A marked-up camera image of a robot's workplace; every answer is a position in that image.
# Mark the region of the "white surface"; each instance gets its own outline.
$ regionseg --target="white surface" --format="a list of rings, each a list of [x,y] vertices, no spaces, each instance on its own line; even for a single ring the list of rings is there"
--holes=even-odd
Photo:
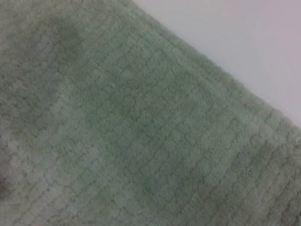
[[[301,0],[134,0],[301,127]]]

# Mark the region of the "towel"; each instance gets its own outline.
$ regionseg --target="towel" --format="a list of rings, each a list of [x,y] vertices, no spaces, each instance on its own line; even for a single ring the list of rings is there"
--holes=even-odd
[[[130,0],[0,1],[1,226],[297,226],[301,130]]]

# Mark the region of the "white background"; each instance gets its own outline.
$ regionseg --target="white background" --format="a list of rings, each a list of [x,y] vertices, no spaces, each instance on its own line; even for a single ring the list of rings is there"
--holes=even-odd
[[[301,127],[301,0],[134,0]]]

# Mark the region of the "textured fabric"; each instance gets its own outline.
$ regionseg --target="textured fabric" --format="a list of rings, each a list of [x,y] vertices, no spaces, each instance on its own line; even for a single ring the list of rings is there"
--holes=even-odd
[[[301,131],[127,0],[0,0],[0,226],[298,226]]]

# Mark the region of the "green towel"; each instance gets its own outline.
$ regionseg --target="green towel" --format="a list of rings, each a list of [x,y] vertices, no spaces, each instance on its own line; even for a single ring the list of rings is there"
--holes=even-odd
[[[301,130],[129,0],[0,0],[0,226],[298,226]]]

